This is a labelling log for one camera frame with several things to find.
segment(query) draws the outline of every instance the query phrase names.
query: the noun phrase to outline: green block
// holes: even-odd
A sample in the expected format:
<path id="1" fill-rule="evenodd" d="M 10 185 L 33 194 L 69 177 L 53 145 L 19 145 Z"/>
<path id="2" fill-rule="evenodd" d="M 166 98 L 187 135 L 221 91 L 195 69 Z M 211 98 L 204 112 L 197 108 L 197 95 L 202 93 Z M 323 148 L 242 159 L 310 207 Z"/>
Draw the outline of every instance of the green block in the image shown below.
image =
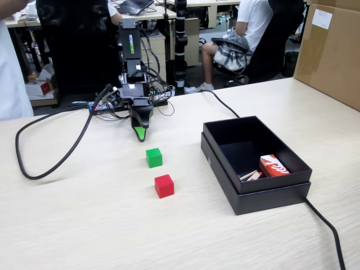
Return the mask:
<path id="1" fill-rule="evenodd" d="M 162 166 L 163 156 L 158 148 L 146 150 L 146 161 L 149 168 Z"/>

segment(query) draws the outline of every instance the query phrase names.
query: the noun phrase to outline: open box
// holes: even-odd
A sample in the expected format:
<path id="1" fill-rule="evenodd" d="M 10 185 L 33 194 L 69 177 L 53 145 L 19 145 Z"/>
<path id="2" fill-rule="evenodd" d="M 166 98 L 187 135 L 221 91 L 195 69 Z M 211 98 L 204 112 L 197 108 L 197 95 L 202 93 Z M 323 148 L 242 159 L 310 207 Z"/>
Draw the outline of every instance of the open box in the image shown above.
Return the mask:
<path id="1" fill-rule="evenodd" d="M 237 215 L 302 203 L 310 189 L 311 168 L 256 116 L 204 123 L 201 149 Z M 290 174 L 239 180 L 270 154 Z"/>

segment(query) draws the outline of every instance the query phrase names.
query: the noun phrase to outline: wooden stick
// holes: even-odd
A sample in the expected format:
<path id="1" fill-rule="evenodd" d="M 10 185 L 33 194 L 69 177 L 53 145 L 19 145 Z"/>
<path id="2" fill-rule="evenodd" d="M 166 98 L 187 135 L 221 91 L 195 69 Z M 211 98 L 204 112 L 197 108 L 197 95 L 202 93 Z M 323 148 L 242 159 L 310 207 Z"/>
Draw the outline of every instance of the wooden stick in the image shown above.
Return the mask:
<path id="1" fill-rule="evenodd" d="M 251 176 L 247 181 L 252 181 L 253 179 L 255 179 L 255 177 L 257 177 L 259 175 L 258 172 L 254 173 L 253 176 Z"/>
<path id="2" fill-rule="evenodd" d="M 259 177 L 260 177 L 262 174 L 263 174 L 263 173 L 259 173 L 257 176 L 253 176 L 252 181 L 259 179 Z"/>
<path id="3" fill-rule="evenodd" d="M 246 179 L 247 177 L 252 176 L 254 173 L 257 173 L 257 172 L 258 172 L 258 171 L 255 170 L 255 171 L 253 171 L 253 172 L 251 172 L 251 173 L 248 173 L 247 175 L 241 177 L 240 180 L 244 180 L 244 179 Z"/>

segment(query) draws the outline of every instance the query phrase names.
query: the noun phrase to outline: chair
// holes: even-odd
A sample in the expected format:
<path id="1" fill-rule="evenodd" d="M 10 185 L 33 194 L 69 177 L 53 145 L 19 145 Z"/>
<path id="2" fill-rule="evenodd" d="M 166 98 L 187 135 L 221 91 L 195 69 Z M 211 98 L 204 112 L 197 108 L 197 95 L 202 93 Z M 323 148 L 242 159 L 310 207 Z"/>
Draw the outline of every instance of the chair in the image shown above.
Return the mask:
<path id="1" fill-rule="evenodd" d="M 296 29 L 304 19 L 304 2 L 303 0 L 269 0 L 269 4 L 274 15 L 244 72 L 234 73 L 214 63 L 214 67 L 220 72 L 233 77 L 225 87 L 243 85 L 244 79 L 248 80 L 249 84 L 265 82 L 281 71 L 284 65 L 286 41 L 293 29 Z"/>
<path id="2" fill-rule="evenodd" d="M 37 10 L 60 93 L 95 93 L 119 83 L 107 0 L 37 0 Z"/>

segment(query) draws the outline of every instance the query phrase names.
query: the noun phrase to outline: red cube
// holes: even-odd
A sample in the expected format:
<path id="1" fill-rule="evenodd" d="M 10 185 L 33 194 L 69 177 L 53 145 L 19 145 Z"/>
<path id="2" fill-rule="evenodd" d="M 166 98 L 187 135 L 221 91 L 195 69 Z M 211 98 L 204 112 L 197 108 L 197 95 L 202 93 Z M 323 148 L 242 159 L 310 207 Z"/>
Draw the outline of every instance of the red cube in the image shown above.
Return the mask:
<path id="1" fill-rule="evenodd" d="M 155 189 L 160 199 L 174 194 L 174 182 L 171 180 L 170 175 L 156 177 Z"/>

